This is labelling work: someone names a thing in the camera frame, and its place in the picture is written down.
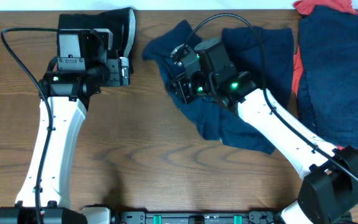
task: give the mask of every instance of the folded blue towel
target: folded blue towel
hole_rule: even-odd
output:
[[[299,119],[323,139],[358,149],[358,16],[316,6],[299,28]]]

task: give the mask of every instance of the black bracket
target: black bracket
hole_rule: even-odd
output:
[[[45,212],[43,215],[45,224],[88,223],[83,214],[74,212],[68,208],[58,208],[53,202],[49,202],[48,206],[49,207],[43,208],[43,211]],[[15,207],[0,208],[0,224],[34,223],[35,218],[35,208],[23,207],[21,202],[18,202]]]
[[[358,178],[357,150],[348,146],[334,159]],[[303,179],[298,203],[312,223],[334,223],[358,204],[358,182],[327,161]]]

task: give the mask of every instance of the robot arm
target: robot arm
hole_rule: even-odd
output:
[[[316,147],[312,146],[335,157],[357,178],[358,153],[351,147],[339,152],[335,145],[321,139],[294,118],[268,89],[265,97],[259,78],[250,72],[237,72],[219,39],[204,41],[194,49],[181,45],[171,56],[185,72],[177,76],[168,89],[177,93],[182,103],[191,103],[199,96],[214,98],[219,106],[231,110],[260,131],[303,179],[298,201],[281,212],[286,224],[331,223],[358,204],[358,183],[334,167],[327,157],[314,151]]]
[[[75,145],[86,109],[80,100],[70,101],[66,96],[48,98],[53,113],[52,135],[42,172],[40,206],[55,202],[56,206],[70,208],[70,174],[73,164]],[[48,115],[45,103],[40,103],[40,125],[37,141],[31,160],[29,173],[17,195],[16,203],[24,207],[34,207],[34,186],[39,162],[47,135]]]
[[[276,111],[292,127],[330,156],[334,156],[335,145],[321,139],[301,124],[276,101],[269,90],[267,95],[269,101],[276,107]],[[258,129],[291,162],[301,179],[311,172],[310,167],[313,164],[321,166],[327,162],[325,157],[314,152],[271,113],[261,89],[256,89],[245,96],[245,101],[238,104],[238,115],[243,121]]]

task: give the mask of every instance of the red cloth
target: red cloth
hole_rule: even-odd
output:
[[[331,9],[338,10],[340,12],[348,12],[353,15],[358,15],[356,10],[353,9],[352,0],[303,0],[293,3],[293,7],[301,15],[310,15],[313,12],[315,6],[327,6]],[[303,64],[301,59],[301,52],[298,45],[296,55],[293,56],[293,78],[292,78],[292,91],[298,95],[299,81],[303,74]]]

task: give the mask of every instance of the table surface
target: table surface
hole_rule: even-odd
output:
[[[290,27],[297,41],[294,10],[234,11],[255,26]],[[54,27],[62,12],[0,12],[7,27]],[[261,152],[205,141],[167,96],[152,61],[141,53],[152,39],[183,19],[194,27],[218,11],[139,11],[131,85],[103,88],[91,99],[76,145],[71,208],[108,203],[118,208],[157,210],[281,210],[297,198],[301,180],[278,152]],[[205,25],[202,37],[219,36],[234,19]],[[56,54],[55,34],[8,35],[18,56],[41,78]],[[0,207],[13,206],[27,174],[39,125],[39,98],[0,40]],[[352,210],[358,222],[358,206]]]

